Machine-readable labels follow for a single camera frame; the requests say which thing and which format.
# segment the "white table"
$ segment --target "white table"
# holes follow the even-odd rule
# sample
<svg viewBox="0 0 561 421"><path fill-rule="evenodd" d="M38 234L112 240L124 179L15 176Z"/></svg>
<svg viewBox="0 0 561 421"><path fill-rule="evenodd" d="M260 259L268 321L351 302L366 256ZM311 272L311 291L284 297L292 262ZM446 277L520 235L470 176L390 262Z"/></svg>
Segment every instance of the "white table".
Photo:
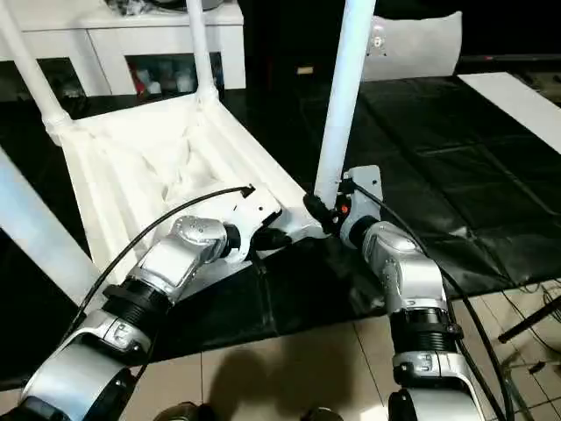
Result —
<svg viewBox="0 0 561 421"><path fill-rule="evenodd" d="M459 78L561 153L561 109L554 103L508 73Z"/></svg>
<svg viewBox="0 0 561 421"><path fill-rule="evenodd" d="M191 54L189 16L120 17L103 0L10 0L37 58L68 57L88 96L136 94L126 55ZM219 52L224 87L245 87L244 17L235 0L204 13L209 50ZM9 59L0 41L0 61Z"/></svg>

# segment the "black floor mat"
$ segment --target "black floor mat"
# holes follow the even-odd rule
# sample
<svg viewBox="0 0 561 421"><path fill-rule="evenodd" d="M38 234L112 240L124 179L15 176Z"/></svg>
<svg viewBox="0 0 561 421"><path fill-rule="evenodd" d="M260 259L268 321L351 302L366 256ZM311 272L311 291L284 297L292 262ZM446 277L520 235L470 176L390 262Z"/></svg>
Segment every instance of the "black floor mat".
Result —
<svg viewBox="0 0 561 421"><path fill-rule="evenodd" d="M311 189L329 86L230 91L223 102ZM70 103L73 117L137 98ZM0 103L0 145L87 249L61 150L29 103ZM456 78L366 83L345 168L377 164L385 201L471 295L561 276L561 156ZM0 380L18 384L52 350L75 306L11 241L0 239ZM383 313L378 285L334 239L303 242L177 305L156 357L298 332ZM358 293L368 291L366 295Z"/></svg>

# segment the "dark background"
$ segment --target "dark background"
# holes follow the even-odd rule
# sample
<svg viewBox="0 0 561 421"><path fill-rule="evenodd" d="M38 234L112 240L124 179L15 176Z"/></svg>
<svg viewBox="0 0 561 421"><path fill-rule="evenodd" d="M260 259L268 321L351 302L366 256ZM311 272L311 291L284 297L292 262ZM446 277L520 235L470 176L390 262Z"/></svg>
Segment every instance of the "dark background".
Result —
<svg viewBox="0 0 561 421"><path fill-rule="evenodd" d="M309 79L329 81L344 0L282 2L238 0L245 17L248 80L275 89L292 82L299 66L314 66ZM507 0L379 0L376 14L391 19L439 18L463 12L460 66L478 71L556 67L561 59L554 3Z"/></svg>

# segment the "white panel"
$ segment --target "white panel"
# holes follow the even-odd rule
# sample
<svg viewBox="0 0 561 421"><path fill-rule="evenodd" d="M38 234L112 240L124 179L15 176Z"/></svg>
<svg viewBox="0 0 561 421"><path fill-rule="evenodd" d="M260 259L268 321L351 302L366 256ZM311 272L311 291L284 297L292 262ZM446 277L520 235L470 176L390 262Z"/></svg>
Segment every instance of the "white panel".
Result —
<svg viewBox="0 0 561 421"><path fill-rule="evenodd" d="M218 26L218 41L226 89L245 88L243 26Z"/></svg>
<svg viewBox="0 0 561 421"><path fill-rule="evenodd" d="M219 51L215 26L206 28L210 51ZM184 54L193 53L193 39L188 28L117 28L116 38L124 55Z"/></svg>
<svg viewBox="0 0 561 421"><path fill-rule="evenodd" d="M461 75L460 79L561 153L561 109L554 103L508 73Z"/></svg>
<svg viewBox="0 0 561 421"><path fill-rule="evenodd" d="M135 95L131 72L117 42L117 30L96 29L89 36L97 53L112 95Z"/></svg>

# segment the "white cabinet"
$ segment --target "white cabinet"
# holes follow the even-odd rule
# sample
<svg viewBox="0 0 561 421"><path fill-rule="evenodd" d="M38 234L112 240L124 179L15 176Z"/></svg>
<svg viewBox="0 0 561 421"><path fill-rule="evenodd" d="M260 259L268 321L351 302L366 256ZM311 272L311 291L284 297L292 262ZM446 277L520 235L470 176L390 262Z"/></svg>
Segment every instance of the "white cabinet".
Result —
<svg viewBox="0 0 561 421"><path fill-rule="evenodd" d="M68 58L87 96L135 94L133 57L193 53L189 17L154 12L120 17L103 0L10 0L38 59ZM244 17L235 1L204 13L209 50L226 89L245 88ZM0 61L10 59L0 39Z"/></svg>

